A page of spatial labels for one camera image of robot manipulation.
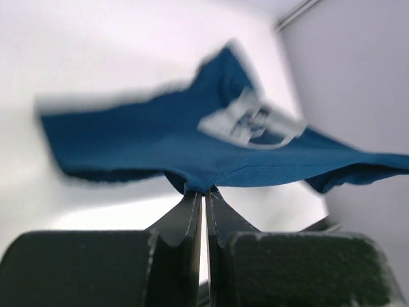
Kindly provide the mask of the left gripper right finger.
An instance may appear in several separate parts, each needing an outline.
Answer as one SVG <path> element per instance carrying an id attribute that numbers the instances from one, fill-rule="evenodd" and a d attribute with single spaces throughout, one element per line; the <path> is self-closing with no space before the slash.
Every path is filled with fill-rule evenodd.
<path id="1" fill-rule="evenodd" d="M 262 232 L 206 194 L 211 306 L 400 306 L 379 245 L 349 232 Z"/>

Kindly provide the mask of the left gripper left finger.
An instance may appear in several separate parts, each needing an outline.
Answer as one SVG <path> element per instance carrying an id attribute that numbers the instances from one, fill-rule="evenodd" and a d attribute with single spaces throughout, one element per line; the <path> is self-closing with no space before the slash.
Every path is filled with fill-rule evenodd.
<path id="1" fill-rule="evenodd" d="M 197 306 L 201 195 L 145 230 L 41 231 L 1 260 L 2 306 Z"/>

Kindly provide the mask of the blue printed t shirt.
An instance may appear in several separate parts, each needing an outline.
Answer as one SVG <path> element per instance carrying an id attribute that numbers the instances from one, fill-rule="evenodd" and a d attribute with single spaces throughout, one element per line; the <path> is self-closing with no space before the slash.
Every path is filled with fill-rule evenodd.
<path id="1" fill-rule="evenodd" d="M 408 173 L 408 157 L 363 152 L 262 100 L 236 47 L 200 64 L 188 86 L 37 98 L 61 171 L 94 182 L 165 175 L 179 192 L 304 180 L 319 193 Z"/>

